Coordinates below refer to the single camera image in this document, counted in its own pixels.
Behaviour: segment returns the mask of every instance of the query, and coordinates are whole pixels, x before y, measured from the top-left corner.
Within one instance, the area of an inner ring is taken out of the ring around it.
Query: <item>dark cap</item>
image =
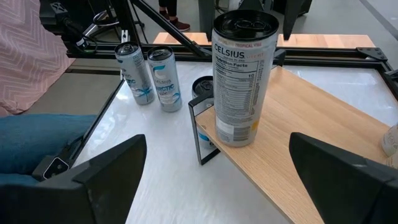
[[[214,20],[215,32],[237,41],[262,40],[275,34],[279,28],[277,18],[256,10],[234,10]]]
[[[148,51],[149,60],[165,60],[173,54],[173,50],[167,46],[154,47]]]
[[[129,55],[135,52],[138,49],[138,46],[133,42],[125,42],[119,44],[114,51],[117,55]]]
[[[210,90],[213,90],[212,76],[200,77],[192,84],[192,91],[196,96],[200,96]]]

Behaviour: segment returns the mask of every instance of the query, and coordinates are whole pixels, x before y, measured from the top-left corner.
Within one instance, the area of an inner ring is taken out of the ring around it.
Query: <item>logo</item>
[[[156,78],[158,78],[160,80],[166,79],[165,75],[159,74],[159,70],[163,70],[165,67],[166,67],[165,65],[154,67],[154,74],[155,74]]]

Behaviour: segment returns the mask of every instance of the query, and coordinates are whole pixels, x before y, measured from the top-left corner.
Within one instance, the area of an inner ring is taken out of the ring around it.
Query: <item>shoe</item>
[[[159,11],[160,15],[162,15],[164,18],[166,18],[167,20],[170,19],[169,14],[167,13],[166,10],[164,11]]]
[[[179,31],[186,31],[191,28],[190,24],[185,24],[183,22],[178,21],[178,18],[176,18],[173,21],[170,21]]]

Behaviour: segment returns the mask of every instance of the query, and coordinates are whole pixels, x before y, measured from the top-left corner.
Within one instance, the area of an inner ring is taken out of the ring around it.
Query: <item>silver can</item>
[[[139,105],[152,102],[155,95],[141,49],[132,42],[125,42],[115,48],[115,53],[136,102]]]
[[[150,49],[148,64],[162,110],[179,110],[182,100],[173,50],[166,46]]]
[[[212,34],[216,133],[229,146],[253,142],[277,43],[278,20],[236,10],[218,16]]]
[[[192,98],[196,98],[200,96],[201,94],[204,94],[206,91],[213,91],[213,77],[212,76],[205,76],[205,77],[200,77],[197,80],[195,80],[192,84]],[[207,108],[213,106],[214,103],[214,98],[207,98],[206,100],[203,101],[202,107],[197,108],[198,111],[204,111]],[[197,127],[197,133],[198,133],[198,141],[199,141],[199,146],[202,149],[209,149],[209,150],[214,150],[217,147],[210,141],[209,137],[206,136],[205,133],[203,133],[198,127]]]

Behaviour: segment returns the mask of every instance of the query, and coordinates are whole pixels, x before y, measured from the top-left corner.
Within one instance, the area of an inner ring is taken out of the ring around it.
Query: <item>striped fabric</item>
[[[0,116],[29,109],[74,61],[39,8],[39,0],[0,0]]]

